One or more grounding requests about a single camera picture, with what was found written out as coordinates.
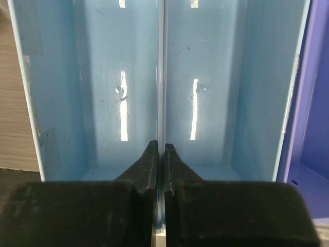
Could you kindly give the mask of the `blue compartment box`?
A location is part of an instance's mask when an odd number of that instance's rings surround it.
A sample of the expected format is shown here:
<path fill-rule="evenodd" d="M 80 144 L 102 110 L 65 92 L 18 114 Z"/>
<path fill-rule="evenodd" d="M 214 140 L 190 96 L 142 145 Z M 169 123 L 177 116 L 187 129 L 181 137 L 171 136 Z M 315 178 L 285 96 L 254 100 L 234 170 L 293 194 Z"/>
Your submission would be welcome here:
<path fill-rule="evenodd" d="M 328 181 L 304 131 L 328 1 L 9 1 L 42 181 L 111 181 L 158 142 L 210 181 Z"/>

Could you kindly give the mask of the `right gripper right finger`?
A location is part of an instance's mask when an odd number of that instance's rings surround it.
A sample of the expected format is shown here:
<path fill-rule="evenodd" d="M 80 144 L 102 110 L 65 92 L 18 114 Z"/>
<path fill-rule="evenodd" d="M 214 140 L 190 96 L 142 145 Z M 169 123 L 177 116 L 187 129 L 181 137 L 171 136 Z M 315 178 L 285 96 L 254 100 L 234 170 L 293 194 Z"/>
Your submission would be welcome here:
<path fill-rule="evenodd" d="M 203 180 L 173 144 L 163 165 L 167 246 L 320 246 L 293 186 Z"/>

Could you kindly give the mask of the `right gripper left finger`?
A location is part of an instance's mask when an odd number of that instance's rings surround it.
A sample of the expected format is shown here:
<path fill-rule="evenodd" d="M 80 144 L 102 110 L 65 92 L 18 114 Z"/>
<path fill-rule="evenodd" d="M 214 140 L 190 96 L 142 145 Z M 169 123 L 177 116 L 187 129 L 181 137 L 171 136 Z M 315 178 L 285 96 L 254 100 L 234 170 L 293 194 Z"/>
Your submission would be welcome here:
<path fill-rule="evenodd" d="M 3 203 L 1 246 L 154 246 L 158 143 L 113 181 L 33 182 Z"/>

